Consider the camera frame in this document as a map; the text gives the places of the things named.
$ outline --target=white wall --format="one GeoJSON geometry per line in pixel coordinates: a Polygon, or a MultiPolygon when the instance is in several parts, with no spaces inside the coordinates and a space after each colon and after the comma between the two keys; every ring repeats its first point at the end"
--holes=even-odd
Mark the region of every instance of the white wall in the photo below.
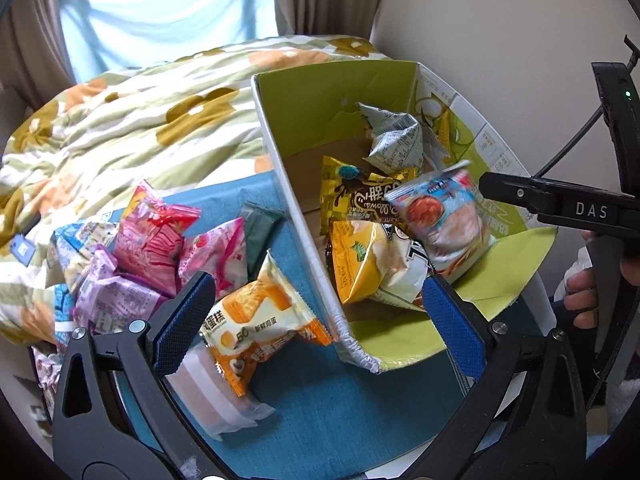
{"type": "MultiPolygon", "coordinates": [[[[372,39],[385,54],[418,60],[446,80],[533,173],[598,107],[590,63],[626,63],[625,34],[640,44],[627,0],[383,0],[372,39]]],[[[619,189],[604,123],[548,176],[619,189]]],[[[577,233],[561,234],[541,268],[548,290],[580,244],[577,233]]]]}

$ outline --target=blue table surface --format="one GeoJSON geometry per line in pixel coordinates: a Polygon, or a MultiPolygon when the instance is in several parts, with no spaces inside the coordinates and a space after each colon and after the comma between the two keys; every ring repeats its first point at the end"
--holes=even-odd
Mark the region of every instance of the blue table surface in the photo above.
{"type": "MultiPolygon", "coordinates": [[[[166,200],[202,208],[200,220],[187,236],[236,218],[247,200],[284,209],[273,172],[166,200]]],[[[120,214],[114,212],[111,220],[117,221],[120,214]]],[[[292,247],[293,225],[287,221],[274,237],[271,253],[322,319],[310,279],[292,247]]],[[[537,330],[523,302],[504,315],[521,332],[537,330]]],[[[259,421],[256,428],[223,434],[222,442],[200,433],[240,476],[279,480],[334,480],[388,462],[435,436],[463,397],[444,352],[407,368],[373,375],[341,362],[332,346],[319,348],[297,339],[258,366],[250,387],[258,399],[276,408],[274,415],[259,421]]],[[[123,399],[140,439],[156,446],[126,388],[123,399]]]]}

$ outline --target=light blue curtain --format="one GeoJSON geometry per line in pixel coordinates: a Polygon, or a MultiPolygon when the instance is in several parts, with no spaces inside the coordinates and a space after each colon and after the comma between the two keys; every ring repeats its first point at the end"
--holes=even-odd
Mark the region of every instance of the light blue curtain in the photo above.
{"type": "Polygon", "coordinates": [[[277,36],[273,0],[60,0],[76,81],[277,36]]]}

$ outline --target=screw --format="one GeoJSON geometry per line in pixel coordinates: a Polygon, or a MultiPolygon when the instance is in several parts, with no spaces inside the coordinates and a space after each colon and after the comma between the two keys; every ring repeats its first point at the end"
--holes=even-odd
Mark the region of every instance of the screw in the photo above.
{"type": "Polygon", "coordinates": [[[144,321],[142,321],[141,319],[137,319],[135,321],[132,321],[129,325],[129,332],[137,334],[138,332],[142,332],[145,329],[145,326],[146,323],[144,321]]]}
{"type": "Polygon", "coordinates": [[[509,327],[506,323],[503,323],[501,321],[494,321],[494,323],[491,325],[491,330],[499,335],[505,335],[509,331],[509,327]]]}
{"type": "Polygon", "coordinates": [[[86,330],[79,326],[71,333],[71,337],[73,339],[82,339],[84,337],[84,334],[86,334],[86,330]]]}
{"type": "Polygon", "coordinates": [[[566,334],[559,328],[553,329],[551,331],[551,335],[554,337],[556,341],[564,341],[566,339],[566,334]]]}

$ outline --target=dark green package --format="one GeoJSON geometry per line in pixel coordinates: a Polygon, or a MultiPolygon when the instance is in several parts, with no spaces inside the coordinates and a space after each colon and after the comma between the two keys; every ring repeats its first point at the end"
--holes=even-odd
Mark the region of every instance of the dark green package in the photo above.
{"type": "Polygon", "coordinates": [[[271,235],[285,214],[255,202],[244,202],[240,216],[244,218],[246,267],[249,281],[252,282],[258,277],[271,235]]]}

